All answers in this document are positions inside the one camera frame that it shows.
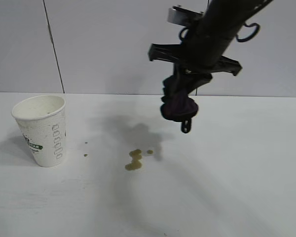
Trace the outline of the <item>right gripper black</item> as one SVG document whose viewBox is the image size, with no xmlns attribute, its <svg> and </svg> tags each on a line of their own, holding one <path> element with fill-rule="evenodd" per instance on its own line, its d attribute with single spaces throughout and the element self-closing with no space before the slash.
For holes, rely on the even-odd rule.
<svg viewBox="0 0 296 237">
<path fill-rule="evenodd" d="M 182 93 L 181 132 L 189 133 L 192 118 L 198 112 L 198 105 L 189 94 L 212 80 L 210 73 L 227 72 L 234 76 L 242 70 L 241 64 L 223 56 L 232 38 L 200 37 L 184 39 L 179 44 L 152 44 L 148 51 L 150 61 L 160 60 L 173 64 L 172 86 L 185 86 Z M 197 73 L 186 76 L 185 69 Z"/>
</svg>

